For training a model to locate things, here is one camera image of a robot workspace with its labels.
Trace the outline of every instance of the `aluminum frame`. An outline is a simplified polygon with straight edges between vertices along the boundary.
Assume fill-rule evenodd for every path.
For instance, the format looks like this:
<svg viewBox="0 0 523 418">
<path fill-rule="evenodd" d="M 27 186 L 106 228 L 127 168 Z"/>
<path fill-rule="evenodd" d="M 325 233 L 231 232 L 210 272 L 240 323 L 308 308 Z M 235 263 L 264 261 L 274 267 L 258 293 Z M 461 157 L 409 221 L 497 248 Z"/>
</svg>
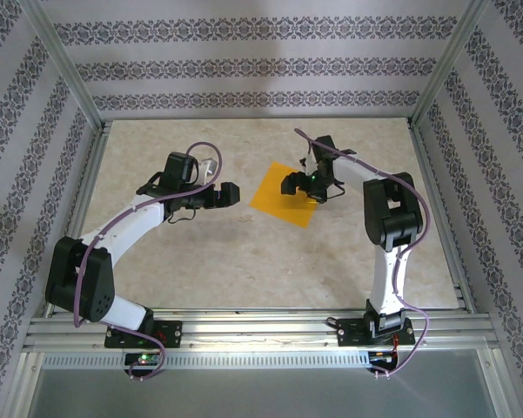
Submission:
<svg viewBox="0 0 523 418">
<path fill-rule="evenodd" d="M 45 42 L 61 75 L 66 79 L 77 101 L 84 109 L 85 115 L 92 125 L 100 128 L 104 121 L 77 71 L 74 72 L 75 66 L 59 41 L 50 19 L 44 13 L 42 7 L 39 8 L 40 3 L 35 0 L 20 0 L 20 4 L 30 17 L 37 33 Z M 440 202 L 437 187 L 430 180 L 431 169 L 423 153 L 421 138 L 417 129 L 486 4 L 486 0 L 469 0 L 459 20 L 459 25 L 443 51 L 430 80 L 421 92 L 412 116 L 409 117 L 414 150 L 424 177 L 435 222 L 439 229 L 447 265 L 453 277 L 455 292 L 464 307 L 464 310 L 431 311 L 431 328 L 426 337 L 426 344 L 422 345 L 421 349 L 477 350 L 497 415 L 520 417 L 522 412 L 518 397 L 500 352 L 493 324 L 489 315 L 475 313 L 472 295 L 460 264 L 450 227 L 446 221 L 445 210 Z M 73 226 L 70 226 L 70 235 L 72 236 L 81 233 L 110 128 L 111 121 L 104 125 L 100 139 L 95 141 L 93 145 L 91 164 L 85 170 L 84 185 L 74 213 L 75 220 Z M 324 319 L 327 316 L 359 317 L 362 313 L 363 311 L 348 309 L 333 311 L 318 309 L 155 310 L 155 316 L 158 319 L 183 321 L 182 347 L 178 351 L 190 354 L 219 351 L 254 352 L 260 349 L 272 352 L 321 350 L 339 352 L 343 348 L 338 347 L 336 336 L 325 325 Z M 414 332 L 418 338 L 423 327 L 423 320 L 417 314 L 410 313 L 409 316 L 412 318 Z M 46 353 L 77 352 L 83 355 L 93 355 L 121 351 L 104 348 L 104 332 L 105 327 L 97 324 L 88 324 L 75 329 L 70 313 L 55 312 L 55 308 L 48 305 L 45 318 L 35 318 L 31 321 L 4 416 L 27 416 Z"/>
<path fill-rule="evenodd" d="M 352 351 L 366 351 L 369 347 L 338 347 L 335 331 L 325 324 L 328 316 L 358 318 L 362 310 L 322 309 L 250 309 L 229 311 L 223 309 L 156 309 L 161 320 L 183 322 L 181 348 L 168 349 L 168 355 L 186 358 L 205 354 L 301 353 L 334 355 Z M 521 417 L 517 395 L 508 378 L 506 364 L 488 314 L 469 314 L 464 310 L 429 311 L 431 325 L 422 350 L 476 350 L 487 389 L 499 417 Z M 416 338 L 424 325 L 421 315 L 409 313 Z M 142 352 L 104 348 L 106 327 L 85 324 L 73 327 L 73 315 L 56 312 L 50 318 L 35 318 L 23 345 L 22 358 L 17 367 L 14 385 L 10 391 L 8 417 L 26 417 L 37 386 L 37 378 L 45 355 L 74 354 L 78 359 L 70 368 L 88 369 L 88 363 L 108 353 Z M 389 347 L 372 347 L 372 350 Z M 411 347 L 400 347 L 400 351 Z"/>
</svg>

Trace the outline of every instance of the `enclosure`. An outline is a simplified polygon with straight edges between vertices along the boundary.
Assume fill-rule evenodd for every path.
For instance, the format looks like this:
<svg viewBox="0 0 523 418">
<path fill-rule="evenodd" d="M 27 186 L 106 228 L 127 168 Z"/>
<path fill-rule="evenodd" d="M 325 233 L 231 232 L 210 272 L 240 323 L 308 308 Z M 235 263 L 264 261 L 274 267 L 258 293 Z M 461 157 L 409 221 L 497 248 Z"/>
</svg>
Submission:
<svg viewBox="0 0 523 418">
<path fill-rule="evenodd" d="M 361 200 L 306 229 L 249 207 L 272 162 L 300 169 L 294 127 L 410 171 L 432 209 L 405 289 L 430 333 L 391 381 L 325 328 L 371 289 Z M 44 302 L 52 251 L 197 140 L 221 146 L 242 202 L 151 233 L 115 270 L 184 324 L 176 370 L 140 387 L 104 326 Z M 225 388 L 242 401 L 220 403 Z M 523 0 L 0 0 L 0 416 L 152 415 L 162 396 L 175 414 L 259 416 L 256 393 L 272 416 L 523 416 Z"/>
</svg>

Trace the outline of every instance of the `floral striped wallpaper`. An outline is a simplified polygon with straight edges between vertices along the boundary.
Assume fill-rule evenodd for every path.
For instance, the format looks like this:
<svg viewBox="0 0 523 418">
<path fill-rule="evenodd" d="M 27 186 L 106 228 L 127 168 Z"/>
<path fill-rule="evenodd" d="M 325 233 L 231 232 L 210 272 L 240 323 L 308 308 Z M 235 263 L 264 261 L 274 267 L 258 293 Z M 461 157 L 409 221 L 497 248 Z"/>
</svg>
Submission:
<svg viewBox="0 0 523 418">
<path fill-rule="evenodd" d="M 466 0 L 44 2 L 105 118 L 409 116 Z"/>
<path fill-rule="evenodd" d="M 421 134 L 523 407 L 523 1 L 487 6 Z"/>
<path fill-rule="evenodd" d="M 90 139 L 29 21 L 0 0 L 0 414 Z"/>
</svg>

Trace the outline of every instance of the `black clamp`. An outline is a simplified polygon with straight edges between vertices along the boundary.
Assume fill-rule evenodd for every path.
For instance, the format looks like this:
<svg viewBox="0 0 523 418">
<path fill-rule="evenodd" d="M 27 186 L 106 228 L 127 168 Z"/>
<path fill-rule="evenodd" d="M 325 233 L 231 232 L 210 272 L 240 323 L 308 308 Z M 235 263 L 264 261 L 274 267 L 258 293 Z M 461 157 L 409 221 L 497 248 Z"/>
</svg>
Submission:
<svg viewBox="0 0 523 418">
<path fill-rule="evenodd" d="M 193 167 L 198 175 L 198 161 L 190 155 L 181 152 L 171 152 L 166 159 L 163 172 L 155 173 L 149 181 L 139 187 L 136 194 L 146 194 L 152 198 L 160 198 L 181 192 L 197 190 L 200 185 L 191 182 Z M 240 189 L 237 185 L 224 182 L 220 190 L 215 190 L 215 185 L 210 185 L 202 192 L 194 193 L 180 199 L 169 199 L 164 202 L 164 220 L 171 217 L 174 212 L 185 209 L 213 209 L 235 205 L 240 201 Z"/>
<path fill-rule="evenodd" d="M 318 137 L 317 142 L 327 145 L 337 150 L 332 142 L 330 135 Z M 282 181 L 280 185 L 280 194 L 295 195 L 297 190 L 305 192 L 308 198 L 315 199 L 318 203 L 325 203 L 328 200 L 327 189 L 331 185 L 343 185 L 344 183 L 334 178 L 332 162 L 339 157 L 338 154 L 321 148 L 313 144 L 313 156 L 317 163 L 317 170 L 309 175 L 303 172 L 292 172 Z M 343 150 L 345 154 L 355 154 L 352 150 Z M 305 158 L 299 163 L 305 167 Z"/>
</svg>

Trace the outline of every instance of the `wire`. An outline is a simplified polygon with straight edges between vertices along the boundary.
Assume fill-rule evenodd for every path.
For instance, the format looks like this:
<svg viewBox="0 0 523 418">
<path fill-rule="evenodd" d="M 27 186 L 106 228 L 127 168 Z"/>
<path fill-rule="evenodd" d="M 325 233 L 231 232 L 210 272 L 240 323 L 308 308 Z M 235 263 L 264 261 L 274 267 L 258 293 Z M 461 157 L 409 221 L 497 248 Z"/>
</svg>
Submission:
<svg viewBox="0 0 523 418">
<path fill-rule="evenodd" d="M 334 198 L 338 198 L 340 196 L 344 196 L 346 194 L 346 190 L 344 187 L 342 187 L 341 185 L 337 185 L 335 183 L 334 185 L 337 189 L 339 189 L 341 192 L 339 194 L 335 194 L 334 196 L 331 196 L 330 198 L 327 198 L 327 200 L 331 200 L 331 199 L 334 199 Z"/>
<path fill-rule="evenodd" d="M 395 334 L 392 336 L 392 357 L 394 359 L 395 357 L 398 357 L 398 356 L 399 356 L 399 336 Z"/>
<path fill-rule="evenodd" d="M 417 246 L 426 237 L 427 233 L 429 232 L 429 228 L 430 228 L 430 225 L 431 225 L 431 223 L 430 223 L 431 214 L 429 212 L 429 207 L 427 206 L 427 203 L 424 200 L 424 198 L 421 196 L 421 194 L 419 194 L 416 189 L 414 189 L 411 185 L 406 183 L 403 179 L 399 179 L 398 177 L 393 176 L 392 174 L 389 174 L 388 172 L 382 172 L 381 170 L 378 170 L 377 168 L 373 167 L 372 165 L 367 164 L 365 161 L 362 161 L 360 159 L 354 158 L 352 155 L 348 155 L 348 154 L 346 154 L 346 153 L 344 153 L 342 151 L 339 151 L 339 150 L 336 150 L 334 148 L 331 148 L 330 146 L 321 144 L 320 142 L 318 142 L 318 141 L 308 137 L 302 130 L 300 130 L 298 128 L 295 128 L 294 131 L 300 137 L 305 139 L 310 145 L 316 145 L 316 146 L 319 146 L 319 147 L 321 147 L 321 148 L 323 148 L 323 149 L 325 149 L 327 151 L 334 152 L 335 154 L 339 155 L 340 157 L 344 157 L 346 159 L 349 159 L 353 163 L 360 164 L 361 166 L 363 166 L 364 168 L 366 168 L 370 172 L 373 172 L 373 173 L 377 174 L 378 176 L 383 176 L 383 177 L 385 177 L 387 179 L 390 179 L 390 180 L 392 180 L 392 181 L 402 185 L 411 194 L 413 194 L 416 197 L 416 199 L 418 200 L 418 202 L 421 204 L 422 208 L 424 209 L 424 214 L 426 215 L 426 223 L 424 225 L 424 231 L 421 233 L 421 235 L 412 244 L 408 245 L 403 251 L 401 251 L 397 255 L 397 259 L 396 259 L 396 261 L 394 263 L 394 267 L 392 269 L 392 290 L 394 291 L 394 295 L 397 297 L 397 299 L 402 304 L 402 306 L 404 306 L 406 309 L 409 309 L 411 311 L 418 312 L 419 314 L 422 314 L 422 316 L 426 320 L 426 323 L 424 325 L 424 330 L 422 331 L 421 336 L 416 341 L 416 344 L 414 345 L 412 351 L 409 353 L 409 355 L 400 364 L 398 364 L 398 366 L 396 368 L 394 368 L 391 371 L 388 371 L 388 370 L 386 370 L 386 369 L 384 369 L 382 367 L 379 367 L 379 366 L 372 366 L 373 368 L 375 368 L 376 370 L 381 372 L 381 374 L 378 374 L 378 372 L 375 372 L 376 377 L 378 375 L 385 375 L 385 376 L 389 377 L 389 376 L 397 373 L 398 371 L 400 371 L 406 364 L 408 364 L 408 362 L 412 359 L 412 357 L 414 356 L 414 354 L 418 350 L 418 348 L 421 345 L 422 341 L 427 336 L 427 330 L 429 329 L 429 321 L 430 321 L 430 319 L 429 319 L 429 315 L 427 314 L 427 312 L 424 311 L 423 309 L 420 309 L 419 307 L 415 307 L 415 306 L 412 306 L 412 305 L 406 303 L 404 301 L 404 299 L 402 299 L 399 296 L 399 288 L 398 288 L 398 283 L 397 283 L 398 278 L 399 278 L 400 261 L 402 260 L 404 255 L 406 253 L 408 253 L 409 251 L 411 251 L 415 246 Z"/>
<path fill-rule="evenodd" d="M 176 219 L 174 222 L 172 222 L 172 218 L 174 218 L 174 213 L 166 220 L 166 222 L 168 222 L 169 224 L 171 225 L 174 225 L 174 224 L 177 224 L 180 220 L 193 220 L 195 218 L 195 214 L 197 212 L 196 209 L 192 209 L 193 210 L 193 214 L 191 216 L 191 218 L 180 218 L 180 219 Z"/>
<path fill-rule="evenodd" d="M 87 260 L 89 259 L 89 255 L 91 254 L 91 251 L 93 251 L 93 248 L 95 248 L 97 243 L 104 237 L 104 235 L 110 229 L 112 229 L 114 227 L 114 225 L 116 225 L 118 222 L 120 222 L 122 219 L 124 219 L 125 217 L 131 215 L 132 213 L 134 213 L 140 209 L 143 209 L 144 207 L 147 207 L 147 206 L 153 205 L 155 203 L 159 203 L 159 202 L 165 202 L 166 200 L 170 200 L 170 199 L 180 199 L 180 198 L 185 198 L 187 196 L 191 196 L 192 194 L 202 192 L 203 190 L 210 187 L 213 183 L 215 183 L 215 181 L 217 181 L 217 178 L 220 175 L 220 172 L 222 171 L 222 168 L 223 168 L 223 156 L 220 153 L 220 150 L 217 148 L 216 145 L 214 145 L 210 142 L 206 142 L 206 141 L 199 141 L 199 142 L 196 142 L 195 144 L 192 144 L 185 153 L 186 153 L 186 155 L 189 155 L 191 150 L 193 150 L 195 147 L 201 146 L 201 145 L 209 146 L 210 148 L 212 148 L 215 151 L 215 153 L 217 153 L 218 167 L 217 167 L 217 171 L 212 176 L 212 179 L 210 181 L 208 181 L 207 183 L 205 183 L 204 185 L 202 185 L 201 187 L 199 187 L 195 190 L 192 190 L 189 192 L 169 194 L 167 196 L 161 196 L 159 198 L 147 200 L 143 203 L 140 203 L 139 205 L 136 205 L 135 207 L 132 207 L 132 208 L 120 213 L 117 217 L 115 217 L 108 224 L 106 224 L 106 226 L 95 236 L 95 238 L 89 244 L 89 246 L 85 250 L 84 256 L 83 256 L 83 258 L 81 260 L 81 264 L 79 266 L 79 272 L 77 273 L 77 281 L 76 281 L 76 292 L 75 292 L 75 295 L 73 298 L 73 325 L 76 328 L 81 327 L 81 325 L 84 323 L 84 320 L 79 319 L 79 303 L 81 301 L 81 289 L 82 289 L 83 283 L 84 283 L 84 276 L 85 276 L 85 269 L 87 267 Z M 158 374 L 160 372 L 160 370 L 162 369 L 162 367 L 164 365 L 164 359 L 166 358 L 166 350 L 164 349 L 164 345 L 162 342 L 160 342 L 156 338 L 153 338 L 149 335 L 142 334 L 142 333 L 139 333 L 138 331 L 133 331 L 133 330 L 125 328 L 125 327 L 118 327 L 118 326 L 115 326 L 112 324 L 105 324 L 105 325 L 107 325 L 111 328 L 115 328 L 124 333 L 133 334 L 140 338 L 145 338 L 146 340 L 152 341 L 159 346 L 162 361 L 160 361 L 158 363 L 157 368 L 155 368 L 152 372 L 150 372 L 146 376 L 140 377 L 139 378 L 140 381 L 150 379 L 155 374 Z M 130 378 L 131 379 L 134 378 L 134 376 L 131 374 L 131 368 L 130 368 Z"/>
<path fill-rule="evenodd" d="M 199 163 L 197 160 L 193 161 L 193 165 L 195 165 L 195 172 L 197 175 L 195 176 L 195 180 L 193 180 L 190 185 L 195 185 L 199 180 Z"/>
</svg>

